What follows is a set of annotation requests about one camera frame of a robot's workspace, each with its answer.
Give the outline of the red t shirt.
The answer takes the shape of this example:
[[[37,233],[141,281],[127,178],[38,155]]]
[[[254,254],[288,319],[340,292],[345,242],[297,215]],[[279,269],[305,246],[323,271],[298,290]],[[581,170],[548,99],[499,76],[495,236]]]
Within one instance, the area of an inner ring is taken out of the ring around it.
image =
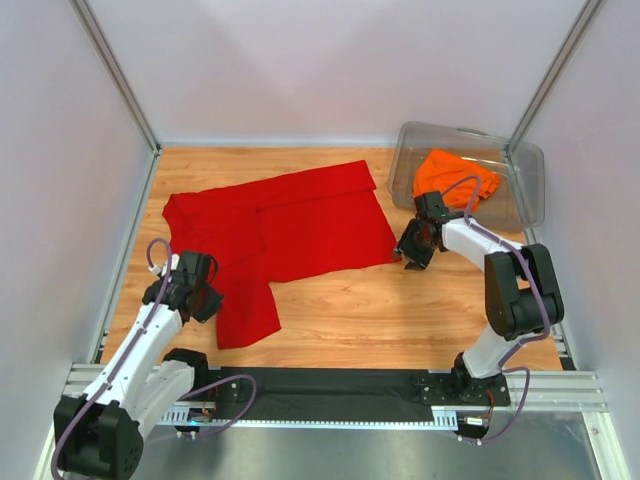
[[[210,283],[221,350],[250,346],[281,328],[270,288],[391,262],[393,231],[365,161],[169,197],[163,217],[176,253],[212,255]]]

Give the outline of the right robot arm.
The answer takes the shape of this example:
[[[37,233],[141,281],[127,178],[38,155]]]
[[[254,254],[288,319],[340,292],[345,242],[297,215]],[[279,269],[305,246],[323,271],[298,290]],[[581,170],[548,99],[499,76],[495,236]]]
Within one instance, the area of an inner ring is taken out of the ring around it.
[[[414,199],[416,213],[394,248],[407,270],[424,271],[438,251],[465,257],[484,275],[488,325],[458,354],[450,390],[470,404],[503,376],[502,368],[528,343],[549,336],[564,318],[564,304],[549,250],[522,245],[488,230],[468,213],[445,206],[438,191]]]

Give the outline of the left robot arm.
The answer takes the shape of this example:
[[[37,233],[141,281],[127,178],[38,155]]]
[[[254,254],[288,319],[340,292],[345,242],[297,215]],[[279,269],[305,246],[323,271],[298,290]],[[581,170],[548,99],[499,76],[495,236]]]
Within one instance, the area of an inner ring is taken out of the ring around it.
[[[208,394],[206,355],[168,345],[189,321],[205,323],[220,309],[223,297],[210,284],[217,270],[213,256],[193,251],[153,268],[157,279],[114,356],[80,395],[62,396],[54,410],[54,478],[130,478],[167,410],[182,397]]]

